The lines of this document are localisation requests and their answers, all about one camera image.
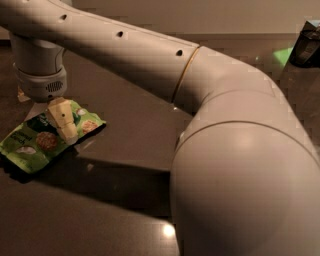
small black hole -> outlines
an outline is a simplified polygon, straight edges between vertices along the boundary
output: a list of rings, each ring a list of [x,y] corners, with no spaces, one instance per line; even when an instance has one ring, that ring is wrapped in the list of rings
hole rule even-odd
[[[182,50],[179,50],[179,51],[177,51],[177,56],[182,56],[182,54],[183,54],[183,51]]]
[[[123,36],[123,32],[122,31],[119,31],[118,33],[117,33],[117,37],[122,37]]]
[[[67,15],[64,14],[59,18],[59,22],[64,22],[67,19]]]

green snack bag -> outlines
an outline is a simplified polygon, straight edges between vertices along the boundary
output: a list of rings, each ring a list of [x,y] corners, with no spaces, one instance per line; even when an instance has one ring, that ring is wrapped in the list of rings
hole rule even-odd
[[[70,102],[79,139],[106,123],[75,101]],[[0,143],[0,153],[24,172],[34,174],[68,147],[42,113],[14,129]]]

food package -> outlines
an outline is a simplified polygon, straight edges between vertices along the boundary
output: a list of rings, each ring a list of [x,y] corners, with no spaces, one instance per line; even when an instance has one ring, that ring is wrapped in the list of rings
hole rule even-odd
[[[79,138],[106,123],[75,101],[70,103]],[[24,172],[34,174],[68,147],[42,113],[14,129],[0,143],[0,153]]]

green light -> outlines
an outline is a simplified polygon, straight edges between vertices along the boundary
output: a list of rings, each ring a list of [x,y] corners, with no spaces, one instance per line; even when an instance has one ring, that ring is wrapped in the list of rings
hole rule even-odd
[[[293,47],[281,49],[273,52],[273,56],[280,62],[280,64],[284,67],[287,64],[287,61],[290,57],[290,54],[293,50]]]

robot arm segment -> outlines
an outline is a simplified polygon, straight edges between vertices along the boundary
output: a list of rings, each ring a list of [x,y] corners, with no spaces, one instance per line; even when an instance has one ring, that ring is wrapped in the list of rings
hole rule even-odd
[[[58,44],[171,102],[197,44],[88,14],[58,0],[0,1],[0,24]]]
[[[172,165],[171,205],[186,256],[320,253],[319,159],[261,71],[58,0],[0,0],[0,24],[196,113]]]

